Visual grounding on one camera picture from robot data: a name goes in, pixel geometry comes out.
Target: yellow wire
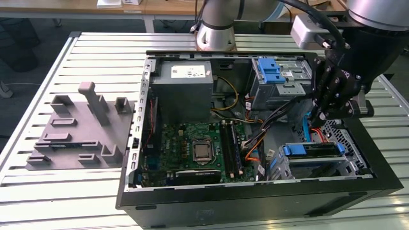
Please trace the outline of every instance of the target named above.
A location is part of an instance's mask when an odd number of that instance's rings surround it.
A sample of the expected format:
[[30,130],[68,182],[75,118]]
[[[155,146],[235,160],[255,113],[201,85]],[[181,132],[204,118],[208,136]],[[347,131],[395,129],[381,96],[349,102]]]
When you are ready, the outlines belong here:
[[236,90],[235,86],[232,85],[232,83],[231,83],[224,77],[219,77],[219,78],[224,79],[225,82],[227,82],[227,83],[229,84],[229,86],[232,87],[232,89],[233,89],[233,91],[235,91],[235,94],[236,94],[236,100],[235,100],[235,103],[233,103],[231,106],[228,106],[228,107],[225,107],[225,108],[215,108],[215,109],[211,109],[212,111],[224,111],[224,110],[228,110],[228,109],[233,108],[233,107],[236,106],[237,102],[239,102],[239,93],[237,93],[237,90]]

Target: ram slot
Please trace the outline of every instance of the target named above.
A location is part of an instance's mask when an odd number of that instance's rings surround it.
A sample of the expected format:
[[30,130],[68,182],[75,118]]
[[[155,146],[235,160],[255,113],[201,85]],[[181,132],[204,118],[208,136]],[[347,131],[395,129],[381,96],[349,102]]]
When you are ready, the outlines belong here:
[[225,121],[220,124],[220,138],[221,138],[221,150],[224,158],[225,175],[229,178],[235,178],[235,162],[233,162],[233,151],[231,149],[231,125]]
[[240,146],[237,142],[237,135],[236,135],[236,128],[233,122],[231,122],[231,132],[232,132],[232,150],[233,150],[233,158],[235,158],[235,164],[236,164],[236,175],[243,175],[243,166],[241,166],[241,157],[240,157]]

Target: power supply label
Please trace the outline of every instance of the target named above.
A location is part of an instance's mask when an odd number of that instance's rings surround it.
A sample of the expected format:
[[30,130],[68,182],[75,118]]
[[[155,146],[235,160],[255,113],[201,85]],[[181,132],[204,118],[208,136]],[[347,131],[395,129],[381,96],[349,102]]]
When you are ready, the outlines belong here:
[[205,66],[172,66],[171,78],[205,78]]

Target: white box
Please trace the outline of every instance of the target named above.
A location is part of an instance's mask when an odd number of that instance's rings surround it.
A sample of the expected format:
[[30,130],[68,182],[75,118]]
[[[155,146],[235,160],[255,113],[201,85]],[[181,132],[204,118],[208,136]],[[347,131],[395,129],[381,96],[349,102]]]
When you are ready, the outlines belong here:
[[123,4],[139,5],[141,0],[123,0]]
[[96,7],[99,9],[121,8],[123,3],[121,3],[121,0],[97,0]]

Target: sticker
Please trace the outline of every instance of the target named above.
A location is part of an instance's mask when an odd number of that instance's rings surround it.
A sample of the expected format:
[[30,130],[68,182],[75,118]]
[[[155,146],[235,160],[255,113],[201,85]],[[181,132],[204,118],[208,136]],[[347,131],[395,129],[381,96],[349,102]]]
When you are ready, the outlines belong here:
[[205,66],[172,66],[171,78],[205,78]]
[[257,170],[261,173],[261,175],[264,175],[264,173],[267,172],[267,170],[263,168],[261,164],[259,164]]
[[245,102],[245,109],[252,110],[252,103],[251,102]]
[[287,71],[287,72],[281,72],[281,75],[285,76],[285,77],[292,77],[293,73],[292,73],[292,71]]
[[124,13],[141,13],[141,11],[124,11]]
[[267,157],[273,157],[275,152],[276,152],[275,150],[269,149],[269,150],[268,150]]

